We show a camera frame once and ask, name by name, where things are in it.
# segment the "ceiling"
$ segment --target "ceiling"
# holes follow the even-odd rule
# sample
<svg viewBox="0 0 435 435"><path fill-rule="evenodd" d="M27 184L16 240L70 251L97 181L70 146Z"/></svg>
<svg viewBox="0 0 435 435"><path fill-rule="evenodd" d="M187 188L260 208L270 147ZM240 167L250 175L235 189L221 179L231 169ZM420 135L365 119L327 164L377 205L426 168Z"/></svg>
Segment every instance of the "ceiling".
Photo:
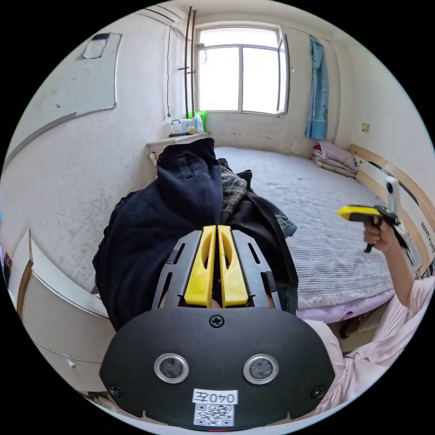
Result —
<svg viewBox="0 0 435 435"><path fill-rule="evenodd" d="M286 19L301 25L318 29L333 35L335 38L349 36L329 22L293 6L273 0L174 0L165 2L173 4L187 12L190 6L197 9L196 16L217 15L227 13L246 13L250 15L267 15L278 19Z"/></svg>

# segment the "qr code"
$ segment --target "qr code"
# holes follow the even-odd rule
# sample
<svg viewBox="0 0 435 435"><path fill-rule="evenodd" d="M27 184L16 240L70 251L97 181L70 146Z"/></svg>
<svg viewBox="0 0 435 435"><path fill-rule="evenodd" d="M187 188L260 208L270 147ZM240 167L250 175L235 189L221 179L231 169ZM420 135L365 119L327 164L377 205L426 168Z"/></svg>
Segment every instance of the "qr code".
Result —
<svg viewBox="0 0 435 435"><path fill-rule="evenodd" d="M198 426L234 426L234 405L196 403L195 424Z"/></svg>

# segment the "window pane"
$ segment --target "window pane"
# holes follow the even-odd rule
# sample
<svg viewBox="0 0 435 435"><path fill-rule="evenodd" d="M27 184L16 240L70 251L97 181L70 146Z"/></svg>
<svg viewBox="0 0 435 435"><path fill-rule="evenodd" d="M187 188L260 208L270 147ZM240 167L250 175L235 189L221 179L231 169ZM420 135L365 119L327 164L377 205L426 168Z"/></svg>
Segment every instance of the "window pane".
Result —
<svg viewBox="0 0 435 435"><path fill-rule="evenodd" d="M254 27L222 27L199 32L199 42L206 47L211 45L248 44L278 47L277 34L270 29Z"/></svg>
<svg viewBox="0 0 435 435"><path fill-rule="evenodd" d="M199 109L237 110L239 49L212 48L199 52Z"/></svg>
<svg viewBox="0 0 435 435"><path fill-rule="evenodd" d="M285 99L287 98L287 57L284 42L280 46L280 105L278 112L285 110Z"/></svg>
<svg viewBox="0 0 435 435"><path fill-rule="evenodd" d="M243 110L276 113L278 51L243 49Z"/></svg>

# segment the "window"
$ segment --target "window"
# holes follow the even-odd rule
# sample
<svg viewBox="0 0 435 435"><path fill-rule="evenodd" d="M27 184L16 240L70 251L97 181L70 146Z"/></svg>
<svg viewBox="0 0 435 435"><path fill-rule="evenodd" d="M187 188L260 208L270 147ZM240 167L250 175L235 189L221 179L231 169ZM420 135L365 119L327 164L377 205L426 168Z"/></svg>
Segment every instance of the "window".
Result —
<svg viewBox="0 0 435 435"><path fill-rule="evenodd" d="M198 103L205 111L288 111L286 35L255 27L199 31Z"/></svg>

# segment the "yellow plastic part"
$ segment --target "yellow plastic part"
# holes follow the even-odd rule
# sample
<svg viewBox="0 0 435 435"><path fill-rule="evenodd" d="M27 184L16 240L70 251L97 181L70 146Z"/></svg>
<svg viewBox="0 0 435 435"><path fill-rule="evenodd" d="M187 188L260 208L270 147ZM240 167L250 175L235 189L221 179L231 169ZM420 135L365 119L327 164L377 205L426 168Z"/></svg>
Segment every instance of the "yellow plastic part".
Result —
<svg viewBox="0 0 435 435"><path fill-rule="evenodd" d="M216 226L204 227L184 294L187 305L211 308L215 250Z"/></svg>
<svg viewBox="0 0 435 435"><path fill-rule="evenodd" d="M353 213L366 214L368 216L380 216L381 214L373 207L345 205L337 210L337 214L343 219L349 220Z"/></svg>
<svg viewBox="0 0 435 435"><path fill-rule="evenodd" d="M217 236L219 239L219 263L221 267L222 308L246 305L248 292L232 238L231 228L219 225Z"/></svg>

